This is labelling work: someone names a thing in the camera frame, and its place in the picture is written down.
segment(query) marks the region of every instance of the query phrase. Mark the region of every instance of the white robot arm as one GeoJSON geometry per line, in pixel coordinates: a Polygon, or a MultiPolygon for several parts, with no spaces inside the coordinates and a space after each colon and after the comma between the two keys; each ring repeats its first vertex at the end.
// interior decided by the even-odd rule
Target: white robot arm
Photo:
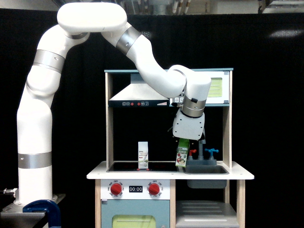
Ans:
{"type": "Polygon", "coordinates": [[[28,75],[18,113],[19,200],[23,205],[52,199],[51,135],[54,93],[59,87],[67,52],[85,42],[90,32],[101,32],[136,65],[155,91],[167,98],[183,90],[184,103],[173,123],[177,137],[196,139],[204,127],[204,106],[211,79],[183,66],[168,72],[155,61],[150,41],[128,22],[125,11],[112,3],[69,3],[57,15],[59,25],[41,38],[28,75]]]}

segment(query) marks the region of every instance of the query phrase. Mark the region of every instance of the timer display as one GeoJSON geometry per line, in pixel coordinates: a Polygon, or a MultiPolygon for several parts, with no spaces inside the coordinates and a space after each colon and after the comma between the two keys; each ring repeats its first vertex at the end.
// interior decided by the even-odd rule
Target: timer display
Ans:
{"type": "Polygon", "coordinates": [[[129,186],[129,192],[143,192],[142,186],[129,186]]]}

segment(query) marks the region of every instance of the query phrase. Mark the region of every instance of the oven door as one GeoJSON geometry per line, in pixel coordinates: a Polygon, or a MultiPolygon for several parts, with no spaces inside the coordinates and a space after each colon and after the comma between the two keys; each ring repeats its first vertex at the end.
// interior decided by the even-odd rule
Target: oven door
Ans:
{"type": "Polygon", "coordinates": [[[109,199],[101,205],[102,228],[169,228],[170,201],[109,199]]]}

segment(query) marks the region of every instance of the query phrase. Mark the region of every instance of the wooden leg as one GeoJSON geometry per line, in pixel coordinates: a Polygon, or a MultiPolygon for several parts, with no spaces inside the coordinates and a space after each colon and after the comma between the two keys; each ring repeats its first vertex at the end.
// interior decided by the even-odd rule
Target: wooden leg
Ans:
{"type": "Polygon", "coordinates": [[[224,203],[230,203],[230,180],[227,180],[227,186],[224,189],[224,203]]]}
{"type": "Polygon", "coordinates": [[[100,180],[95,180],[95,228],[101,228],[100,180]]]}
{"type": "Polygon", "coordinates": [[[237,221],[245,228],[245,180],[237,180],[237,221]]]}
{"type": "Polygon", "coordinates": [[[176,192],[175,181],[170,180],[170,228],[176,226],[176,192]]]}

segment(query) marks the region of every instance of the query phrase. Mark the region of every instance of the yellow-green panel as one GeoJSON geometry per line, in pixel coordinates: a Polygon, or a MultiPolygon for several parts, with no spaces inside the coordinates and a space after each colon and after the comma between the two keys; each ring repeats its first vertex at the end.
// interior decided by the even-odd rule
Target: yellow-green panel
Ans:
{"type": "Polygon", "coordinates": [[[115,215],[112,228],[156,228],[156,221],[151,215],[115,215]]]}
{"type": "Polygon", "coordinates": [[[222,97],[223,96],[223,79],[221,77],[214,77],[211,79],[211,86],[208,97],[222,97]]]}

